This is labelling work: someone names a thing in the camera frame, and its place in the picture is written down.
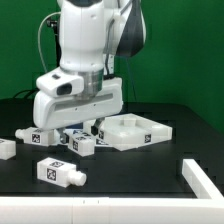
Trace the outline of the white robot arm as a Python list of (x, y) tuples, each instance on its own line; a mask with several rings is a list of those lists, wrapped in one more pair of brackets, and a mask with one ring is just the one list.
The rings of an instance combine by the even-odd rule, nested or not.
[(95, 122), (121, 111), (122, 80), (109, 76), (110, 56), (131, 57), (144, 46), (141, 0), (58, 0), (59, 67), (40, 76), (33, 118), (42, 130)]

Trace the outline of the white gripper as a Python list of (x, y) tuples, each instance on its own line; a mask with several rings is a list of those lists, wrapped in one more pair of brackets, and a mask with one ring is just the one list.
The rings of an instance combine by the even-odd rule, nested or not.
[(113, 78), (105, 80), (102, 90), (90, 100), (77, 100), (74, 96), (53, 98), (39, 91), (34, 100), (33, 121), (43, 130), (59, 128), (60, 142), (66, 144), (69, 136), (64, 127), (97, 119), (91, 127), (91, 133), (97, 134), (103, 117), (119, 113), (122, 106), (122, 80)]

